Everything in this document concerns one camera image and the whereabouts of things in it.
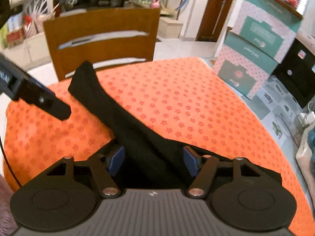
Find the table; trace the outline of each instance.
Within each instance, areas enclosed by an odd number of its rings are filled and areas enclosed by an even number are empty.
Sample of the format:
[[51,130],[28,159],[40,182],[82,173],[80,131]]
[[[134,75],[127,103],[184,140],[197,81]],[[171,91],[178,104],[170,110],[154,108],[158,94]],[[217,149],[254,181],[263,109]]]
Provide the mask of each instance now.
[[[251,162],[281,173],[298,208],[290,230],[314,236],[315,223],[303,190],[284,154],[243,101],[198,58],[131,64],[97,72],[100,84],[122,107],[161,136]],[[49,88],[71,106],[59,121],[24,101],[7,108],[5,152],[22,184],[60,158],[86,160],[114,136],[67,88]],[[5,166],[10,187],[16,183]]]

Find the cardboard box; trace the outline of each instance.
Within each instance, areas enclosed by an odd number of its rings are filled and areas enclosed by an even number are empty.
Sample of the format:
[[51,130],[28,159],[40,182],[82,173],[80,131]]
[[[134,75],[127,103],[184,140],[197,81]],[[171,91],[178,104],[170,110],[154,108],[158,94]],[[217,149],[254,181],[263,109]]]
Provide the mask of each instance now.
[[275,0],[244,0],[233,33],[281,63],[300,24],[301,19]]
[[181,33],[183,23],[168,17],[160,17],[157,35],[166,39],[177,39]]
[[229,32],[213,73],[252,99],[278,63],[243,38]]

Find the gray base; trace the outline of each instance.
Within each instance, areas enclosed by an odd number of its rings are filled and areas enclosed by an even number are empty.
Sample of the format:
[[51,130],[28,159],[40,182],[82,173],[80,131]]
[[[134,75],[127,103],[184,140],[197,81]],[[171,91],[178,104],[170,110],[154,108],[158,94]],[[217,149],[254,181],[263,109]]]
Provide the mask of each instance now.
[[128,189],[120,198],[102,201],[89,220],[55,233],[19,229],[15,236],[292,236],[286,229],[243,232],[216,218],[203,200],[177,190]]

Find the black appliance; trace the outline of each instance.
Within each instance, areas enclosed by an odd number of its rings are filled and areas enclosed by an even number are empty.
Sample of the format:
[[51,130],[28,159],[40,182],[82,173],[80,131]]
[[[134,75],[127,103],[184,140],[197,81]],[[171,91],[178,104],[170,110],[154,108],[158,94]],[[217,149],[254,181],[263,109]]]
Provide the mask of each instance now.
[[299,30],[288,54],[273,75],[304,108],[315,96],[315,38]]

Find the pink object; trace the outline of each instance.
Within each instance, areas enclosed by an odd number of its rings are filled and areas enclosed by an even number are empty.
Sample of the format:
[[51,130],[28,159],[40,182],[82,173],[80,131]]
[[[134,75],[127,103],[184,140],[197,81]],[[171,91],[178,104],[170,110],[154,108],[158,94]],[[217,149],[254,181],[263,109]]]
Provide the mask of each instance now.
[[152,3],[150,4],[151,9],[156,9],[160,7],[160,0],[153,0]]

